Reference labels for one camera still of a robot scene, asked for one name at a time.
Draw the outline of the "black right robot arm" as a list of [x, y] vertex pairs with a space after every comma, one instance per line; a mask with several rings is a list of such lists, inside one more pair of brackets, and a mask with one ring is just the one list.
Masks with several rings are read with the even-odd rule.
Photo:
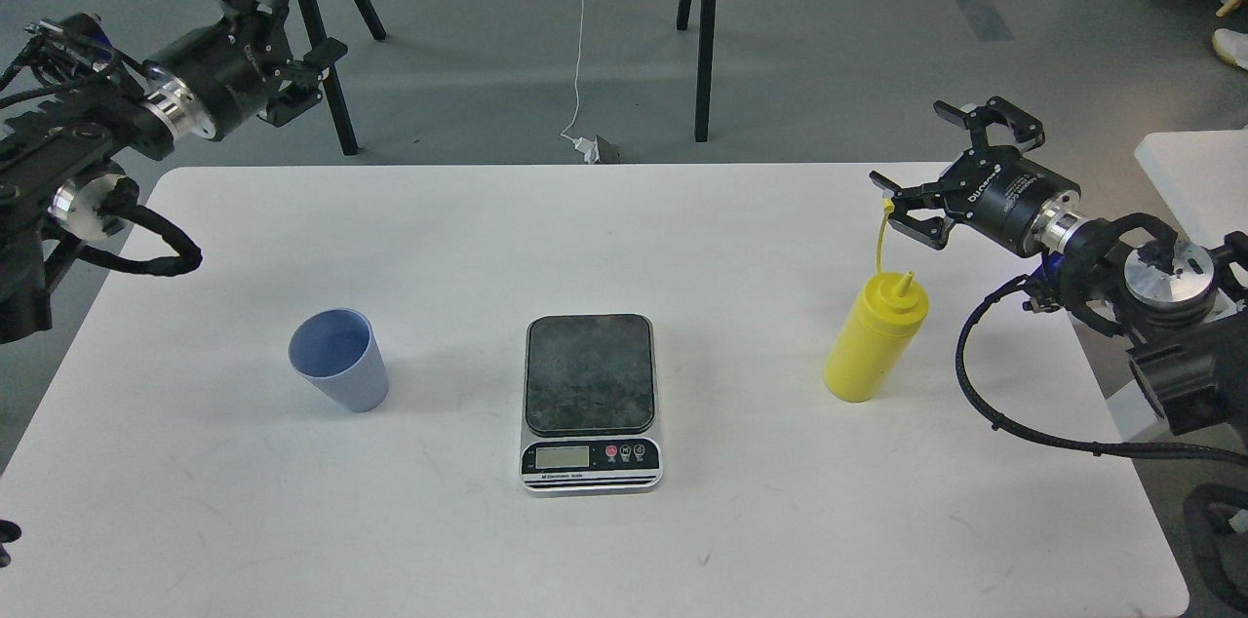
[[1216, 248], [1182, 238], [1151, 213], [1080, 213], [1080, 184], [1027, 154], [1046, 141], [1042, 122], [1007, 99], [968, 109], [935, 101], [934, 111], [970, 135], [970, 147], [936, 181], [904, 187], [884, 174], [871, 182], [894, 204], [889, 223], [941, 250], [966, 223], [1008, 252], [1041, 262], [987, 293], [955, 343], [955, 378], [963, 397], [993, 426], [1033, 444], [1137, 461], [1212, 461], [1244, 466], [1246, 454], [1181, 442], [1062, 439], [995, 410], [963, 368], [970, 333], [1006, 295], [1026, 295], [1025, 310], [1070, 312], [1107, 337], [1124, 337], [1129, 370], [1149, 410], [1173, 434], [1229, 424], [1246, 436], [1246, 235]]

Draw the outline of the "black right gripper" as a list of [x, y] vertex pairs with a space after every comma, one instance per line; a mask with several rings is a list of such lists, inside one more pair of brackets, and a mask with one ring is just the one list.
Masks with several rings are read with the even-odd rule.
[[[971, 149], [983, 151], [966, 151], [941, 174], [940, 182], [915, 187], [902, 187], [884, 174], [869, 174], [870, 182], [892, 204], [887, 223], [936, 251], [948, 245], [957, 221], [1020, 257], [1040, 253], [1033, 226], [1043, 205], [1065, 194], [1080, 195], [1080, 184], [1022, 155], [1046, 142], [1043, 124], [998, 96], [980, 106], [973, 104], [970, 111], [935, 101], [934, 111], [967, 130]], [[988, 149], [987, 130], [992, 125], [1010, 129], [1021, 154], [1007, 147]]]

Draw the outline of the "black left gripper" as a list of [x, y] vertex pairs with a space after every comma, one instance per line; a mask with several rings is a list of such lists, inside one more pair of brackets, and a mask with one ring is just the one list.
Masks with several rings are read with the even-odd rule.
[[245, 121], [282, 129], [324, 97], [329, 67], [346, 56], [338, 39], [293, 57], [285, 31], [290, 0], [215, 0], [218, 22], [196, 27], [149, 59], [144, 110], [171, 137], [221, 141]]

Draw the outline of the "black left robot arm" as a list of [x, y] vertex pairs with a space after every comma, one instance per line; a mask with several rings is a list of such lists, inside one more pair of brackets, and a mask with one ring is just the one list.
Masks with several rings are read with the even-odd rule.
[[30, 70], [37, 109], [9, 119], [2, 139], [2, 341], [51, 328], [51, 293], [75, 261], [121, 273], [173, 277], [200, 267], [198, 246], [141, 204], [115, 161], [134, 149], [154, 160], [185, 135], [221, 141], [245, 121], [280, 126], [324, 97], [321, 84], [346, 45], [314, 42], [296, 56], [291, 0], [215, 0], [218, 22], [137, 62], [94, 16], [39, 21], [2, 81]]

